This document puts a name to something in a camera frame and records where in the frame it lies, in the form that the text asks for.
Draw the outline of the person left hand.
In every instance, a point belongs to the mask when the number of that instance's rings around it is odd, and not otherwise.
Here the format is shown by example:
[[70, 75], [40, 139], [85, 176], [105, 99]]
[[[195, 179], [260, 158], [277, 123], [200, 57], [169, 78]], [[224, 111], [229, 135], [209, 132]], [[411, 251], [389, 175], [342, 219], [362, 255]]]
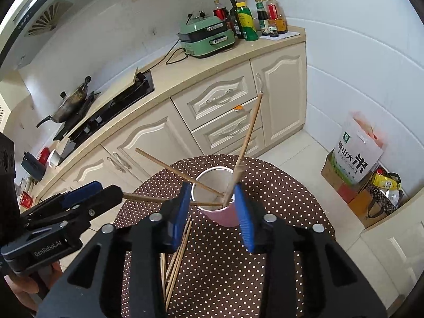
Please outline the person left hand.
[[[45, 284], [50, 289], [54, 283], [62, 276], [63, 271], [59, 261], [50, 265], [51, 274], [45, 279]], [[31, 294], [37, 294], [39, 287], [37, 283], [30, 277], [19, 277], [15, 274], [4, 277], [9, 288], [13, 291], [17, 299], [28, 309], [37, 311], [38, 304], [32, 299]]]

